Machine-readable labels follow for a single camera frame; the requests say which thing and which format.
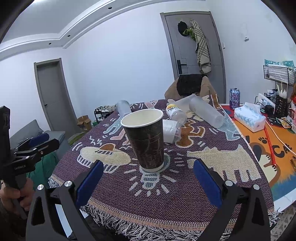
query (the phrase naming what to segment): door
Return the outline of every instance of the door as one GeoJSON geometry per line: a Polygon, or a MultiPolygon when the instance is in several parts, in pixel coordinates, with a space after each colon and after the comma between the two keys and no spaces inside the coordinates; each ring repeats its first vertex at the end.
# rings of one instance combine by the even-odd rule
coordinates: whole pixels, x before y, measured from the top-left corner
{"type": "Polygon", "coordinates": [[[210,12],[171,12],[161,13],[171,54],[174,77],[180,74],[200,74],[197,64],[196,42],[189,36],[184,37],[178,31],[178,23],[183,21],[188,28],[194,19],[201,27],[209,49],[211,72],[207,76],[216,90],[220,103],[226,102],[226,80],[223,54],[214,20],[210,12]]]}
{"type": "Polygon", "coordinates": [[[65,131],[66,138],[79,133],[77,119],[67,90],[62,60],[34,63],[40,101],[52,131],[65,131]]]}

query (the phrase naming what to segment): gray sofa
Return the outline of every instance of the gray sofa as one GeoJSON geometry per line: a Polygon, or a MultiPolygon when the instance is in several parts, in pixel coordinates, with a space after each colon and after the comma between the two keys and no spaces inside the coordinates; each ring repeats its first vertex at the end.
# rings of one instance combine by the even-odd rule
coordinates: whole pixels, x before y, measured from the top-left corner
{"type": "Polygon", "coordinates": [[[29,124],[21,128],[10,138],[10,148],[16,148],[18,144],[27,138],[32,138],[41,135],[42,133],[49,134],[49,139],[57,139],[59,141],[59,149],[55,151],[58,159],[60,160],[63,155],[70,149],[68,140],[65,138],[64,131],[43,131],[37,120],[31,121],[29,124]]]}

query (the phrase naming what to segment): paper cup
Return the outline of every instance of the paper cup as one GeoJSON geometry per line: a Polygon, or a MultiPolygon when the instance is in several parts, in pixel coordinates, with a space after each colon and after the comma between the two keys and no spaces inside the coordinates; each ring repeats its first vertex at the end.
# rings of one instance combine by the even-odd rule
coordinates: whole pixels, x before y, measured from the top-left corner
{"type": "Polygon", "coordinates": [[[144,171],[157,172],[163,167],[163,112],[144,109],[132,112],[121,125],[144,171]]]}

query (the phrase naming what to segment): ceiling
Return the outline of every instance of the ceiling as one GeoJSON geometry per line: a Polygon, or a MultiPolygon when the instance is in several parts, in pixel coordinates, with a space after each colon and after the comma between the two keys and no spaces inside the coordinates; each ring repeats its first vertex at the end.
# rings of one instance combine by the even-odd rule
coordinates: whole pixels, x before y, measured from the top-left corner
{"type": "Polygon", "coordinates": [[[0,60],[30,50],[67,48],[108,19],[166,1],[174,0],[35,0],[19,15],[0,43],[0,60]]]}
{"type": "Polygon", "coordinates": [[[3,41],[33,34],[59,33],[100,0],[35,0],[8,30],[3,41]]]}

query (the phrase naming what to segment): door handle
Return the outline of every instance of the door handle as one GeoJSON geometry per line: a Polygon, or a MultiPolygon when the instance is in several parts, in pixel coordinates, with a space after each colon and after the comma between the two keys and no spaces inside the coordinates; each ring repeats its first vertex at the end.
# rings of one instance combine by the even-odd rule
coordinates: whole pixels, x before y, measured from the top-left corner
{"type": "Polygon", "coordinates": [[[181,64],[180,60],[177,60],[177,67],[179,74],[182,74],[182,66],[186,66],[187,64],[181,64]]]}

